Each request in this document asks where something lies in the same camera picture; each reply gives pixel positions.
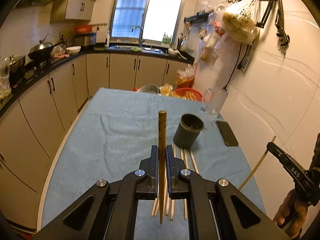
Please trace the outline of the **dark wooden chopstick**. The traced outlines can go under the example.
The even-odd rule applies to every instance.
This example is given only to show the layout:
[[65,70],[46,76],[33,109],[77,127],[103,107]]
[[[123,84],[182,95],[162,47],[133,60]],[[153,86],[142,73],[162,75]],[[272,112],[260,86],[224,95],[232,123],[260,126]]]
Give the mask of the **dark wooden chopstick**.
[[166,200],[166,164],[165,149],[167,145],[167,113],[160,110],[158,113],[158,149],[159,149],[159,221],[163,224]]

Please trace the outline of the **dark green utensil holder cup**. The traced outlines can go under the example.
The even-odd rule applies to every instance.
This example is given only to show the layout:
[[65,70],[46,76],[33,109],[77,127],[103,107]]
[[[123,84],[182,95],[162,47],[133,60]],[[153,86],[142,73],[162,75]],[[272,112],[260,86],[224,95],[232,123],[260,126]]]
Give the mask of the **dark green utensil holder cup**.
[[179,148],[191,148],[200,132],[204,130],[204,122],[193,114],[184,114],[180,118],[173,142]]

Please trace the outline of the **blue table cloth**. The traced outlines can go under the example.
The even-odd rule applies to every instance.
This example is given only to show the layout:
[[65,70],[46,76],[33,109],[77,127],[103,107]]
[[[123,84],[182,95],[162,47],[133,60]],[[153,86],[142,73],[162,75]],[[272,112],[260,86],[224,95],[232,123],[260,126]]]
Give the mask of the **blue table cloth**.
[[98,179],[114,182],[136,170],[158,142],[160,110],[167,113],[168,144],[172,144],[183,114],[198,116],[205,129],[191,150],[200,175],[241,185],[251,170],[244,153],[240,147],[225,145],[215,120],[204,113],[199,102],[102,88],[75,124],[56,162],[42,225],[50,223]]

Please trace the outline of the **black smartphone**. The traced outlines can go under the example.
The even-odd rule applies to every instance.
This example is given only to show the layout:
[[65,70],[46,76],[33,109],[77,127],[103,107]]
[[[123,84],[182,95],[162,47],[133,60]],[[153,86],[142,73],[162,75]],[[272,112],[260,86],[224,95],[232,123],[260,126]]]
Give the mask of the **black smartphone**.
[[239,146],[239,143],[228,122],[216,121],[216,125],[219,129],[221,137],[226,146],[229,146],[229,147]]

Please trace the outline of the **metal pot behind table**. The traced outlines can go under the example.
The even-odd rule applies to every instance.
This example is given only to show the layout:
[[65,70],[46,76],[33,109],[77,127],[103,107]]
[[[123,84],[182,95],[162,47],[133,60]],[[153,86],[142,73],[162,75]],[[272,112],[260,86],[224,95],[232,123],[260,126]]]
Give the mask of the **metal pot behind table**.
[[154,84],[147,84],[143,85],[139,89],[137,89],[137,92],[140,93],[150,93],[150,94],[160,94],[160,88]]

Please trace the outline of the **red plastic basin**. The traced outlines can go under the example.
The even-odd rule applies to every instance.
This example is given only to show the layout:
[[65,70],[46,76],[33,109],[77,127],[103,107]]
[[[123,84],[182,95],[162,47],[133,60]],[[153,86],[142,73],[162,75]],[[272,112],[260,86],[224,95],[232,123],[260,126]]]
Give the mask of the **red plastic basin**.
[[175,93],[180,97],[185,100],[192,100],[192,101],[202,101],[202,94],[193,88],[178,88],[175,90]]

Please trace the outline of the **clear glass pitcher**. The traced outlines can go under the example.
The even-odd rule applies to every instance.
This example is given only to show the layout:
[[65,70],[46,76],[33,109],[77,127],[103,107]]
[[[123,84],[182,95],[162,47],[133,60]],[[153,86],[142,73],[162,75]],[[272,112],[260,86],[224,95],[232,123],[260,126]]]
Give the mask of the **clear glass pitcher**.
[[216,118],[226,99],[228,92],[225,87],[221,88],[216,86],[215,88],[207,88],[202,96],[202,106],[208,116]]

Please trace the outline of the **chrome sink faucet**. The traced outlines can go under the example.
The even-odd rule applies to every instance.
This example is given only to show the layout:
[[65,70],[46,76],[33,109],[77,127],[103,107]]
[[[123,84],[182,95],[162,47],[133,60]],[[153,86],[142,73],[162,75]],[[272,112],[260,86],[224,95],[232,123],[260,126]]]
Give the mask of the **chrome sink faucet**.
[[132,31],[134,31],[135,29],[139,29],[138,45],[139,45],[139,48],[142,48],[143,43],[145,42],[145,40],[143,39],[144,29],[142,26],[138,26],[138,25],[135,25],[132,27]]

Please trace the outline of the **green detergent bottle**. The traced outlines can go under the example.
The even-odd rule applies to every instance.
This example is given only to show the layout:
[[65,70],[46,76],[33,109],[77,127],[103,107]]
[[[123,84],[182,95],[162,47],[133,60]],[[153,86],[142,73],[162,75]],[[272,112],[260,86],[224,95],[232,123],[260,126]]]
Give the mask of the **green detergent bottle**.
[[172,39],[171,35],[164,33],[163,38],[162,38],[162,46],[169,48],[171,45],[171,39]]

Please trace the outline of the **white bowl on counter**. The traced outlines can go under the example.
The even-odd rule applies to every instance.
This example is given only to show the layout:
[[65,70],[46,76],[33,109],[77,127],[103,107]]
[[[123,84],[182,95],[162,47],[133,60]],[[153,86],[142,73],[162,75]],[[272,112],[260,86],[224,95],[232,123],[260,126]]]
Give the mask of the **white bowl on counter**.
[[66,48],[69,55],[76,55],[80,52],[81,46],[71,46]]

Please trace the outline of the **orange basin on shelf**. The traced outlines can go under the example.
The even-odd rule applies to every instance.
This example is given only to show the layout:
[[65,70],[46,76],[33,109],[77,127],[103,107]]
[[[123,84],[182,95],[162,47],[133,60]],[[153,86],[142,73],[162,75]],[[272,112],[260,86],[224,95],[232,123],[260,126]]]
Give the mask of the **orange basin on shelf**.
[[92,31],[92,26],[91,25],[82,25],[82,26],[77,26],[74,27],[74,32],[75,34],[87,34]]

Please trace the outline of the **black wok with lid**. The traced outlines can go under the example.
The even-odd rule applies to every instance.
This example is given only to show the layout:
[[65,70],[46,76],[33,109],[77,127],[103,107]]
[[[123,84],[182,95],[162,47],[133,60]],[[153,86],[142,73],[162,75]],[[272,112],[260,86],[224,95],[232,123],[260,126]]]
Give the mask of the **black wok with lid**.
[[56,44],[46,41],[48,35],[49,34],[47,34],[44,39],[39,40],[39,43],[30,49],[28,57],[31,61],[46,61],[50,58],[55,46],[65,44],[65,38],[61,38]]

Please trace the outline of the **window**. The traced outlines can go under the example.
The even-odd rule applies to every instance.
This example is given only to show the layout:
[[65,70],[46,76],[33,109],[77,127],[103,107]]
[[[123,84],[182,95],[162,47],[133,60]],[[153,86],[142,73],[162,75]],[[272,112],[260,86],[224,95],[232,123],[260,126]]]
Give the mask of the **window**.
[[171,44],[177,33],[178,20],[184,0],[114,0],[110,32],[116,40],[138,41],[142,26],[143,39],[162,44],[164,33],[171,35]]

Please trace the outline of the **steel pot with lid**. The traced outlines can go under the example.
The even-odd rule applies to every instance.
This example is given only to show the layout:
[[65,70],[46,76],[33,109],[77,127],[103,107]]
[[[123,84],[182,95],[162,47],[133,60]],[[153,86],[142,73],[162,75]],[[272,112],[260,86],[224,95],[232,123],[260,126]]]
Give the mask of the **steel pot with lid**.
[[15,56],[10,55],[4,61],[5,73],[9,74],[11,79],[17,79],[23,74],[25,70],[25,59],[26,56]]

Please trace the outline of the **plastic bag on hook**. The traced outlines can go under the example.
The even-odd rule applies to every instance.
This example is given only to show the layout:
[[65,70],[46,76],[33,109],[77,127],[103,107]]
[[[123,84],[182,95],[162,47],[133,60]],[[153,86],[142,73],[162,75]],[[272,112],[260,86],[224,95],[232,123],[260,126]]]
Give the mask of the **plastic bag on hook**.
[[235,41],[252,45],[259,34],[260,0],[242,0],[230,5],[222,16],[222,29]]

